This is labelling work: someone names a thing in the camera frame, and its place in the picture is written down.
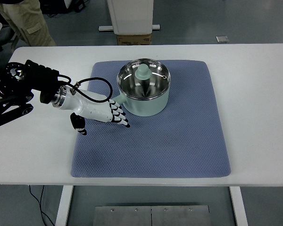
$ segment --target mint green pot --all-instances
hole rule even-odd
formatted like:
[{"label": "mint green pot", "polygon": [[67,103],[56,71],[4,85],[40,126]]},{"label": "mint green pot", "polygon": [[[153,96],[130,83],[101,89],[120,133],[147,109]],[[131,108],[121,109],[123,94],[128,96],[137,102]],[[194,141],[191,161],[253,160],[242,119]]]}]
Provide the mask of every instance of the mint green pot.
[{"label": "mint green pot", "polygon": [[168,102],[170,72],[161,62],[137,59],[127,63],[117,75],[120,95],[114,101],[132,114],[152,116],[161,112]]}]

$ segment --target black cable on floor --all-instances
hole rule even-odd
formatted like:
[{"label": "black cable on floor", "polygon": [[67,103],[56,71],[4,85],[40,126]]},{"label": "black cable on floor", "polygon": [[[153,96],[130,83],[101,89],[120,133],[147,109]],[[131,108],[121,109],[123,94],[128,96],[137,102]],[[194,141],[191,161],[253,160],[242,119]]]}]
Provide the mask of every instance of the black cable on floor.
[{"label": "black cable on floor", "polygon": [[51,222],[51,224],[53,226],[55,226],[55,224],[51,221],[50,217],[48,217],[48,215],[42,211],[42,203],[41,203],[41,201],[42,201],[43,191],[44,191],[44,185],[43,185],[43,188],[42,188],[42,193],[41,193],[41,197],[40,197],[40,201],[39,201],[38,198],[32,193],[31,186],[29,185],[29,193],[37,200],[37,202],[39,204],[43,224],[45,226],[47,226],[45,221],[44,221],[44,218],[43,218],[43,214],[44,214],[48,218],[48,220]]}]

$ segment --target khaki pants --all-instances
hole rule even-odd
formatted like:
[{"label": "khaki pants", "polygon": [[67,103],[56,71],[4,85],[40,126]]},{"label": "khaki pants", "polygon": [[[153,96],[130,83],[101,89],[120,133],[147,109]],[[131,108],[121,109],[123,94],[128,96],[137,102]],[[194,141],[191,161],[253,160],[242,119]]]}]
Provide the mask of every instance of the khaki pants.
[{"label": "khaki pants", "polygon": [[38,0],[1,4],[0,13],[16,35],[29,46],[55,46],[49,34]]}]

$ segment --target white robotic hand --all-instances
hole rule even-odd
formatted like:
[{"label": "white robotic hand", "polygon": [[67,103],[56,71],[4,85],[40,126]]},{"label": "white robotic hand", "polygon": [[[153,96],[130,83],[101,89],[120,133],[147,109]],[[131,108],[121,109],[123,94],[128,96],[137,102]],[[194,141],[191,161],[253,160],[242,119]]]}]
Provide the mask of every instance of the white robotic hand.
[{"label": "white robotic hand", "polygon": [[[102,94],[80,90],[89,98],[95,100],[105,100],[107,97]],[[74,128],[84,134],[84,118],[101,122],[116,122],[117,124],[130,127],[125,113],[120,105],[114,100],[107,100],[102,103],[93,102],[77,91],[72,91],[68,86],[61,86],[58,93],[51,101],[55,108],[61,110],[72,110],[71,121]]]}]

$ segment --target blue mat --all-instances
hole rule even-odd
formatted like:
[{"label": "blue mat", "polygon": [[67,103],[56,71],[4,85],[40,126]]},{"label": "blue mat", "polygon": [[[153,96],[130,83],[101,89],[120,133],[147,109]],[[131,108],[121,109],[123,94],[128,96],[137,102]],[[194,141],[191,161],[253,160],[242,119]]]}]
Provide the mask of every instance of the blue mat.
[{"label": "blue mat", "polygon": [[[107,79],[119,94],[117,73],[129,61],[98,62],[92,77]],[[139,117],[124,107],[130,128],[86,120],[78,134],[71,175],[84,178],[216,178],[231,172],[215,94],[202,61],[161,60],[170,71],[165,109]],[[102,81],[88,90],[108,95]]]}]

